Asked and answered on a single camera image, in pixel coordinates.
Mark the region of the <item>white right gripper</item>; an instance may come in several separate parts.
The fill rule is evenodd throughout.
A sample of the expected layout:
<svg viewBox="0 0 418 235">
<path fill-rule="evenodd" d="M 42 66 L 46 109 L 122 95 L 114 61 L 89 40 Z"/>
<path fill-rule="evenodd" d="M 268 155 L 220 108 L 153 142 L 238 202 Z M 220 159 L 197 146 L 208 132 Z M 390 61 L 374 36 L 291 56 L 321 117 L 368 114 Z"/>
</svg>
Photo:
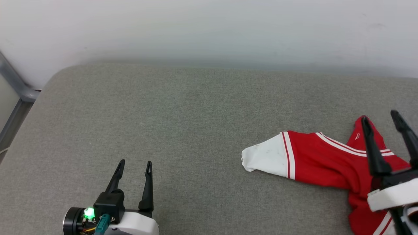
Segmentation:
<svg viewBox="0 0 418 235">
<path fill-rule="evenodd" d="M 391 118 L 396 130 L 402 135 L 410 155 L 410 165 L 418 168 L 418 137 L 397 110 L 391 110 Z M 391 166 L 383 158 L 368 117 L 361 118 L 370 175 L 371 192 L 367 203 L 371 211 L 386 210 L 418 202 L 418 171 L 407 169 L 392 172 Z"/>
</svg>

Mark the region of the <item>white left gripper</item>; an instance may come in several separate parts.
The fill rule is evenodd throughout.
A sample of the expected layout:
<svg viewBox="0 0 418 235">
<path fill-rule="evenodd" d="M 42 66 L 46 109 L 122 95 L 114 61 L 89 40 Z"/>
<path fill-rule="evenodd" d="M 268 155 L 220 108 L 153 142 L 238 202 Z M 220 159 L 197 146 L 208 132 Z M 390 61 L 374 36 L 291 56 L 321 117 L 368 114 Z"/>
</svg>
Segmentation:
<svg viewBox="0 0 418 235">
<path fill-rule="evenodd" d="M 114 174 L 106 188 L 106 193 L 112 193 L 118 189 L 119 180 L 123 176 L 125 159 L 120 160 Z M 63 220 L 63 234 L 65 235 L 158 235 L 157 222 L 140 213 L 152 213 L 154 211 L 153 198 L 153 169 L 152 162 L 147 162 L 145 171 L 145 186 L 142 199 L 138 204 L 138 211 L 127 211 L 118 224 L 110 223 L 107 227 L 97 227 L 99 220 L 94 220 L 92 207 L 71 207 Z"/>
</svg>

